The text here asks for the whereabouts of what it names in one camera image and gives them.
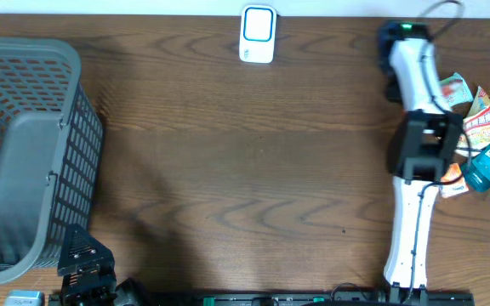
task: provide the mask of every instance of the white background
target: white background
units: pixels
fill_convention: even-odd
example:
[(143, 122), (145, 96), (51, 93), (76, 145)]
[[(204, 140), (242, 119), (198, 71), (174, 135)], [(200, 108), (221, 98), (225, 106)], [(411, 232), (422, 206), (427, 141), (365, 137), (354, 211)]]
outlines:
[[(183, 14), (238, 16), (247, 4), (267, 4), (282, 16), (414, 17), (436, 0), (0, 0), (0, 13)], [(462, 0), (465, 17), (490, 18), (490, 0)], [(450, 17), (452, 5), (432, 17)]]

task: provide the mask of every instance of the wooden table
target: wooden table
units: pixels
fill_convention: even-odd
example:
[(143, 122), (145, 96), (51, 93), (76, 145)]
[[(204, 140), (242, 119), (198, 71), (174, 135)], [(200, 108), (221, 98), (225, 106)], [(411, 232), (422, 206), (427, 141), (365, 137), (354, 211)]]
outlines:
[[(65, 40), (108, 121), (90, 232), (152, 291), (374, 286), (394, 200), (385, 147), (401, 120), (376, 66), (382, 19), (280, 18), (276, 57), (237, 55), (237, 17), (0, 15), (0, 36)], [(441, 22), (433, 21), (433, 26)], [(490, 93), (490, 20), (436, 43), (439, 72)], [(490, 305), (490, 190), (441, 200), (429, 288)], [(55, 269), (0, 286), (58, 290)]]

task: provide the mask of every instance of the snack package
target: snack package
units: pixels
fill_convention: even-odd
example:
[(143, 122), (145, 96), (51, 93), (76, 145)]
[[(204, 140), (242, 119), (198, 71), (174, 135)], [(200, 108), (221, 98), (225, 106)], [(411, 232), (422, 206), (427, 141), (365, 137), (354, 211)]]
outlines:
[[(446, 172), (446, 175), (442, 177), (442, 182), (450, 182), (458, 178), (460, 174), (461, 172), (458, 163), (451, 164)], [(454, 184), (442, 185), (440, 193), (442, 194), (443, 198), (448, 198), (450, 196), (460, 195), (461, 193), (465, 193), (468, 190), (468, 185), (466, 184), (466, 181), (463, 177)]]
[(447, 79), (440, 81), (440, 86), (442, 87), (443, 97), (451, 107), (474, 100), (466, 81), (457, 72)]
[[(470, 145), (473, 149), (483, 149), (490, 144), (490, 98), (483, 88), (477, 89), (476, 98), (464, 119), (464, 130), (470, 139)], [(468, 148), (466, 138), (461, 135), (459, 148)], [(467, 150), (456, 150), (461, 156), (468, 156)], [(480, 152), (471, 152), (473, 156)]]

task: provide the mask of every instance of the yellow snack wrapper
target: yellow snack wrapper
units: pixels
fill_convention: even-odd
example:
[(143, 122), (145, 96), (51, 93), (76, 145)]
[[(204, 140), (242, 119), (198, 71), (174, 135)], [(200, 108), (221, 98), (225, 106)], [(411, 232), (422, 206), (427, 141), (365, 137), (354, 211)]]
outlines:
[[(481, 87), (477, 89), (474, 103), (464, 119), (464, 131), (468, 134), (473, 149), (481, 150), (490, 144), (490, 98)], [(457, 146), (468, 148), (464, 135), (460, 136)], [(467, 150), (456, 150), (456, 152), (461, 156), (468, 156)]]
[[(442, 182), (450, 182), (458, 178), (460, 174), (461, 172), (458, 163), (451, 164), (446, 172), (446, 175), (442, 177)], [(468, 190), (469, 189), (466, 181), (464, 180), (464, 178), (461, 178), (454, 184), (442, 185), (440, 193), (442, 194), (443, 198), (448, 198), (450, 196), (460, 195), (461, 193), (465, 193)]]

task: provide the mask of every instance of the cable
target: cable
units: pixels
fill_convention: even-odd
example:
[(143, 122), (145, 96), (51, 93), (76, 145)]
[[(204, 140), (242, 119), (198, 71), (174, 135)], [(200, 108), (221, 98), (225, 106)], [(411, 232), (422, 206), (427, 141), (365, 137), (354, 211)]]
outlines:
[[(424, 61), (426, 59), (426, 49), (430, 46), (430, 44), (432, 42), (434, 42), (434, 40), (436, 38), (438, 38), (441, 34), (445, 33), (447, 30), (449, 30), (451, 27), (453, 27), (455, 24), (457, 24), (461, 20), (463, 14), (464, 14), (464, 5), (460, 1), (458, 1), (458, 0), (444, 0), (444, 1), (440, 1), (438, 3), (432, 4), (422, 14), (420, 14), (419, 17), (417, 18), (417, 20), (421, 20), (427, 14), (429, 14), (431, 11), (433, 11), (434, 9), (437, 9), (437, 8), (441, 7), (442, 5), (447, 4), (447, 3), (452, 3), (452, 4), (457, 5), (458, 6), (457, 13), (440, 30), (436, 31), (433, 35), (430, 36), (430, 39), (427, 42), (425, 42), (424, 45), (423, 45), (423, 47), (421, 48), (420, 56), (419, 56), (419, 61), (421, 62), (421, 74), (422, 74), (424, 83), (426, 85), (426, 89), (428, 91), (428, 94), (430, 96), (430, 100), (436, 106), (436, 108), (438, 110), (440, 110), (442, 113), (447, 113), (447, 110), (444, 110), (438, 104), (438, 102), (436, 101), (436, 96), (433, 94), (432, 88), (430, 87), (430, 83), (428, 82), (428, 75), (426, 73), (426, 63)], [(465, 169), (467, 171), (468, 169), (470, 169), (470, 164), (472, 162), (472, 158), (471, 158), (472, 157), (472, 153), (471, 152), (474, 149), (472, 149), (472, 147), (470, 145), (470, 138), (466, 134), (466, 131), (464, 130), (463, 125), (460, 125), (459, 126), (459, 129), (460, 129), (461, 133), (464, 135), (464, 137), (466, 139), (466, 145), (468, 147), (467, 149), (465, 149), (465, 150), (468, 151), (468, 159), (466, 161), (467, 164), (468, 164), (468, 167)], [(412, 298), (412, 296), (413, 296), (413, 283), (415, 282), (415, 257), (417, 255), (417, 240), (419, 238), (419, 220), (420, 220), (420, 217), (421, 217), (421, 210), (422, 210), (422, 207), (423, 207), (424, 193), (431, 186), (440, 186), (440, 185), (455, 184), (458, 181), (460, 181), (460, 179), (462, 179), (463, 177), (464, 177), (464, 172), (462, 172), (459, 175), (458, 178), (453, 179), (453, 180), (448, 181), (448, 182), (432, 182), (430, 184), (425, 185), (423, 187), (423, 189), (421, 190), (421, 192), (418, 194), (418, 196), (419, 196), (419, 212), (417, 214), (417, 222), (415, 224), (415, 237), (414, 237), (413, 250), (412, 250), (412, 276), (411, 276), (411, 282), (410, 282), (410, 286), (409, 286), (409, 292), (407, 293), (407, 296), (402, 301), (402, 303), (407, 303), (407, 301), (409, 301)]]
[(366, 301), (368, 300), (368, 298), (366, 297), (366, 295), (364, 294), (364, 292), (362, 291), (362, 289), (361, 289), (359, 286), (357, 286), (356, 284), (354, 284), (354, 283), (350, 283), (350, 282), (341, 283), (341, 284), (337, 285), (337, 286), (336, 286), (336, 287), (335, 287), (335, 288), (332, 290), (332, 292), (330, 292), (330, 299), (331, 299), (331, 300), (334, 300), (334, 299), (335, 299), (335, 294), (336, 294), (336, 292), (338, 291), (338, 289), (340, 289), (340, 288), (341, 288), (341, 287), (343, 287), (343, 286), (352, 286), (352, 287), (354, 287), (355, 289), (358, 289), (358, 291), (359, 291), (359, 292), (362, 294), (362, 297), (364, 298), (364, 300), (366, 300)]

